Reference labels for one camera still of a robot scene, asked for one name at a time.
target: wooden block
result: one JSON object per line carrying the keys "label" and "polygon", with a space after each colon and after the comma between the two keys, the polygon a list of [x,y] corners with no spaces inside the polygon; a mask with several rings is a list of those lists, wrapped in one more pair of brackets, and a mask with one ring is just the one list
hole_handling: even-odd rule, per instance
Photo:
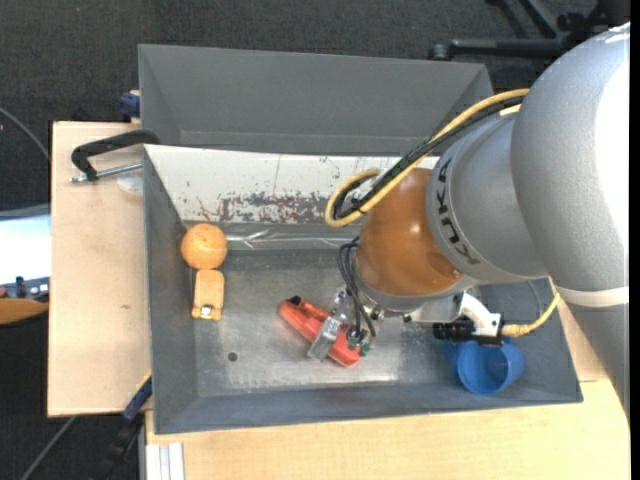
{"label": "wooden block", "polygon": [[224,276],[222,272],[219,270],[198,270],[191,316],[207,320],[220,320],[223,303]]}

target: black cable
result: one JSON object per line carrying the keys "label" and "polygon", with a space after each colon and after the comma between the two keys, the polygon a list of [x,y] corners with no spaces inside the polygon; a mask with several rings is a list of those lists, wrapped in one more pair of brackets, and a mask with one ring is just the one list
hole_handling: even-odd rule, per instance
{"label": "black cable", "polygon": [[35,143],[35,145],[38,146],[38,148],[40,148],[40,151],[42,151],[44,156],[47,157],[47,161],[51,162],[51,157],[49,156],[49,152],[42,145],[42,143],[38,140],[38,138],[31,132],[31,130],[29,130],[29,128],[27,128],[25,125],[23,125],[22,122],[17,117],[15,117],[8,110],[6,110],[6,109],[4,109],[2,107],[0,107],[0,114],[2,114],[4,117],[6,117],[9,121],[11,121],[13,124],[15,124],[18,128],[20,128],[20,130],[22,130],[22,132],[27,137],[29,137]]}
{"label": "black cable", "polygon": [[[491,116],[493,114],[496,114],[496,113],[504,110],[505,108],[511,107],[513,105],[517,105],[517,104],[521,103],[522,100],[524,100],[524,96],[517,96],[515,98],[511,98],[511,99],[508,99],[508,100],[505,100],[505,101],[494,103],[493,105],[490,105],[486,109],[484,109],[484,110],[474,114],[473,116],[469,117],[469,119],[467,119],[464,123],[462,123],[461,125],[457,126],[453,130],[450,130],[449,132],[445,133],[444,135],[441,135],[437,139],[434,139],[433,136],[431,136],[428,139],[420,142],[413,149],[411,149],[411,151],[409,151],[400,160],[398,160],[393,167],[391,167],[388,171],[386,171],[378,179],[376,184],[373,187],[371,187],[369,192],[367,192],[361,198],[359,198],[357,200],[353,200],[352,201],[352,205],[349,208],[345,208],[344,210],[342,210],[337,204],[334,205],[334,209],[333,209],[334,215],[333,215],[333,217],[335,219],[342,219],[342,218],[346,217],[347,215],[350,215],[351,213],[353,213],[355,211],[359,211],[359,209],[362,208],[362,206],[364,206],[376,194],[378,194],[384,187],[386,187],[391,182],[391,180],[393,180],[396,176],[398,176],[402,171],[404,171],[407,167],[409,167],[409,165],[414,163],[420,157],[429,154],[431,151],[433,151],[437,147],[441,146],[445,142],[451,140],[453,137],[458,135],[461,131],[469,128],[470,126],[473,126],[478,121],[481,121],[482,119],[484,119],[486,117],[489,117],[489,116]],[[348,191],[345,190],[344,196],[342,196],[342,200],[343,201],[346,198],[347,192]]]}
{"label": "black cable", "polygon": [[373,325],[373,321],[371,317],[364,309],[364,304],[360,300],[360,294],[358,293],[358,286],[355,282],[355,273],[353,271],[353,264],[351,262],[351,251],[358,247],[358,241],[360,237],[354,238],[351,242],[347,244],[343,244],[340,246],[338,250],[338,269],[340,270],[340,274],[342,275],[342,279],[347,286],[348,292],[353,298],[354,306],[355,306],[355,328],[356,333],[361,335],[362,333],[362,324],[361,317],[364,318],[367,327],[369,328],[369,333],[372,338],[377,336],[376,329]]}
{"label": "black cable", "polygon": [[67,430],[69,430],[69,427],[71,425],[73,425],[73,422],[76,421],[76,418],[77,418],[77,416],[69,418],[66,421],[66,423],[64,424],[64,426],[60,430],[58,430],[58,432],[56,432],[56,435],[53,436],[51,441],[49,441],[47,443],[47,446],[45,446],[44,449],[40,452],[40,455],[38,455],[36,457],[36,460],[34,460],[31,463],[31,466],[29,466],[29,469],[27,469],[25,474],[20,477],[20,480],[28,480],[29,478],[31,478],[31,475],[33,474],[33,472],[37,469],[37,467],[40,465],[40,463],[44,460],[44,458],[47,456],[47,454],[51,451],[51,448],[53,448],[53,446],[65,434],[65,432]]}

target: cable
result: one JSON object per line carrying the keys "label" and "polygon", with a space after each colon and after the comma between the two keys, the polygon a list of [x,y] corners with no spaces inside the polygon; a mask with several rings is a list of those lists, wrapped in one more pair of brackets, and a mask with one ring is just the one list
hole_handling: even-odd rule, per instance
{"label": "cable", "polygon": [[49,443],[47,444],[47,446],[44,447],[44,449],[40,452],[40,455],[38,455],[38,457],[36,457],[36,460],[33,461],[33,463],[31,464],[31,466],[29,466],[29,469],[27,469],[26,473],[24,475],[22,475],[22,477],[20,478],[20,480],[28,480],[31,475],[33,474],[33,472],[36,470],[36,468],[40,465],[40,463],[42,462],[42,460],[47,456],[47,453],[49,453],[49,451],[51,451],[51,448],[53,448],[53,446],[58,442],[58,440],[65,434],[65,432],[67,430],[69,430],[69,427],[71,425],[73,425],[73,422],[76,421],[77,416],[74,416],[72,418],[69,418],[67,420],[67,422],[63,425],[63,427],[58,430],[58,432],[56,433],[55,436],[53,436],[53,438],[51,439],[51,441],[49,441]]}
{"label": "cable", "polygon": [[553,299],[551,299],[551,302],[549,303],[549,305],[547,306],[547,309],[544,310],[544,312],[540,315],[540,317],[536,321],[530,324],[505,325],[500,331],[500,333],[502,334],[502,336],[505,336],[508,338],[519,338],[520,336],[529,334],[531,331],[537,329],[549,319],[549,317],[551,316],[551,313],[553,313],[553,310],[558,306],[559,301],[560,301],[560,294],[556,293]]}
{"label": "cable", "polygon": [[373,321],[371,317],[364,309],[364,304],[360,300],[360,294],[358,293],[358,286],[355,282],[355,273],[353,271],[353,265],[351,263],[351,250],[358,247],[358,240],[360,237],[354,238],[351,242],[347,244],[343,244],[338,249],[338,268],[340,270],[340,274],[342,275],[342,279],[345,282],[347,287],[347,291],[353,298],[354,306],[355,306],[355,329],[358,335],[362,332],[362,324],[361,317],[364,318],[367,327],[369,328],[369,333],[372,338],[377,336],[375,326],[373,325]]}
{"label": "cable", "polygon": [[424,160],[429,152],[460,132],[463,128],[462,125],[465,125],[464,127],[466,127],[477,122],[479,119],[486,117],[486,115],[480,114],[483,111],[485,113],[488,112],[489,114],[492,113],[491,110],[493,109],[495,109],[495,111],[503,111],[506,106],[505,103],[509,102],[509,100],[515,100],[512,105],[517,105],[528,92],[529,89],[507,91],[501,94],[496,94],[472,105],[451,120],[436,135],[418,144],[414,149],[403,156],[376,182],[374,187],[372,187],[372,189],[350,210],[348,214],[339,215],[336,212],[336,202],[344,200],[346,197],[345,190],[352,187],[354,184],[358,184],[357,186],[359,186],[365,179],[380,174],[380,171],[373,169],[359,173],[350,178],[343,183],[329,199],[325,210],[325,222],[331,227],[343,227],[351,224],[386,197],[389,192],[391,192],[415,167],[417,167],[422,160]]}
{"label": "cable", "polygon": [[51,157],[49,156],[49,152],[47,151],[47,149],[42,145],[42,143],[38,140],[38,138],[31,132],[31,130],[29,130],[29,128],[27,128],[25,125],[23,125],[17,117],[15,117],[13,114],[11,114],[8,110],[0,107],[0,114],[2,114],[3,116],[5,116],[9,121],[11,121],[13,124],[15,124],[18,128],[20,128],[22,130],[22,132],[29,137],[36,146],[38,146],[38,148],[40,148],[40,151],[42,151],[42,154],[47,157],[47,161],[51,162]]}

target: orange plastic object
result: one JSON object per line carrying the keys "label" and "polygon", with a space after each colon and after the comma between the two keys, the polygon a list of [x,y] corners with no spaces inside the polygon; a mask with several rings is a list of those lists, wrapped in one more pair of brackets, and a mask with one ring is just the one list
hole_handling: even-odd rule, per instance
{"label": "orange plastic object", "polygon": [[[322,322],[329,316],[329,312],[304,299],[301,299],[299,304],[285,300],[280,304],[278,313],[309,342],[316,338]],[[355,366],[362,359],[357,350],[349,350],[345,332],[338,334],[336,342],[329,349],[329,357],[345,367]]]}

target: brown stain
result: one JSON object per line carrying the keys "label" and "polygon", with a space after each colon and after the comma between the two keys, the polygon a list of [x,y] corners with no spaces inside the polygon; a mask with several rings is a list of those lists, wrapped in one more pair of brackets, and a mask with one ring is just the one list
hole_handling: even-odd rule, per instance
{"label": "brown stain", "polygon": [[198,200],[198,203],[200,203],[200,211],[198,212],[198,215],[200,217],[204,217],[207,222],[211,222],[211,214],[213,212],[210,212],[204,207],[204,204],[202,203],[202,199],[200,199],[199,197],[196,197],[196,199]]}
{"label": "brown stain", "polygon": [[272,224],[321,224],[328,198],[316,193],[295,192],[267,195],[265,192],[230,194],[218,202],[222,222],[265,222]]}

